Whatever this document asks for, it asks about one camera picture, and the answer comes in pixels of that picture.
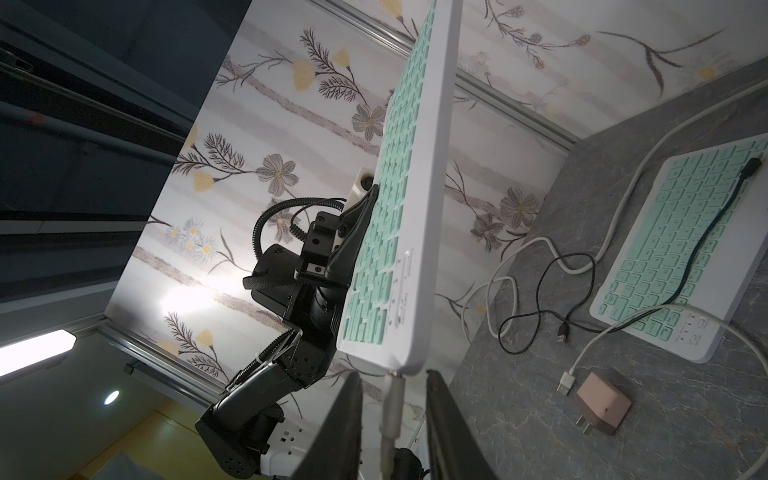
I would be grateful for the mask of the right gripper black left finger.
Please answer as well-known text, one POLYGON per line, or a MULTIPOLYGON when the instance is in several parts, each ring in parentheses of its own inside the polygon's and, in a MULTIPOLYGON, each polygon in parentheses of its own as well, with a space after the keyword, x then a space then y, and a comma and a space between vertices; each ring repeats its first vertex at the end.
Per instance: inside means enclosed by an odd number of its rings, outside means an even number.
POLYGON ((352 373, 291 479, 355 480, 359 477, 362 401, 360 376, 352 373))

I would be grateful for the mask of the pink USB charger end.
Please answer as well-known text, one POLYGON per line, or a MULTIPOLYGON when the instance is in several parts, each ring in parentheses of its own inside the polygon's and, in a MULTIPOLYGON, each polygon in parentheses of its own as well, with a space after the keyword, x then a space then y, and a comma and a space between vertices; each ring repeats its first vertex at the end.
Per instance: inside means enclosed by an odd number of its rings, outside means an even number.
POLYGON ((613 435, 632 405, 626 395, 596 373, 590 373, 578 388, 574 402, 579 411, 576 425, 585 435, 592 430, 613 435))

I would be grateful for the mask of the green keyboard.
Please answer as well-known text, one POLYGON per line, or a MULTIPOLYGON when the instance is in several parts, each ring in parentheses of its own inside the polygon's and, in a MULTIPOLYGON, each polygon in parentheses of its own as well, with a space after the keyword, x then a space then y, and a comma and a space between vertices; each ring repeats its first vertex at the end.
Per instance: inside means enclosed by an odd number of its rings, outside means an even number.
POLYGON ((767 250, 765 134, 668 158, 590 306, 612 325, 672 300, 626 333, 697 364, 708 362, 767 250), (714 321, 683 312, 694 306, 714 321))
POLYGON ((429 353, 462 6, 431 4, 391 97, 337 337, 393 374, 416 375, 429 353))

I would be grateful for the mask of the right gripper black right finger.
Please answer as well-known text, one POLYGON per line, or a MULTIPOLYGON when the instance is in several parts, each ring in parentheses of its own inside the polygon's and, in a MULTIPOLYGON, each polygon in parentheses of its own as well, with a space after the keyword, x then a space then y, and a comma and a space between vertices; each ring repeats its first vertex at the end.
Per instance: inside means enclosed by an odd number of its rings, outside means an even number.
POLYGON ((427 371, 426 425, 432 479, 497 478, 472 436, 446 382, 436 370, 427 371))

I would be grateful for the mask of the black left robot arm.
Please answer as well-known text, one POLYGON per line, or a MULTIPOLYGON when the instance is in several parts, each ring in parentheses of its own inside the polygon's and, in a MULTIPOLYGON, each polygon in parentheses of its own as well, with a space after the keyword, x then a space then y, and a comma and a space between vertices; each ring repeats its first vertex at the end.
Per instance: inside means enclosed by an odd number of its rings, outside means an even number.
POLYGON ((195 428, 222 470, 237 479, 261 472, 268 440, 285 418, 279 402, 322 379, 336 353, 344 302, 357 255, 379 197, 378 185, 351 208, 336 199, 279 202, 258 218, 252 233, 257 263, 242 283, 252 298, 278 315, 280 334, 227 385, 195 428), (262 231, 293 207, 320 207, 300 233, 300 253, 280 244, 264 249, 262 231))

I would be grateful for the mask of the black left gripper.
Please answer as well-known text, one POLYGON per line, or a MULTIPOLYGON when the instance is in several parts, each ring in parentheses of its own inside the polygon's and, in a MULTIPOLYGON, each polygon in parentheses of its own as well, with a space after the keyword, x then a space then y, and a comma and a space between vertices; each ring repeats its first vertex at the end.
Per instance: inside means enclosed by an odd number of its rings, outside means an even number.
POLYGON ((319 212, 310 228, 296 264, 299 283, 326 288, 348 288, 380 186, 373 184, 348 211, 335 215, 319 212))

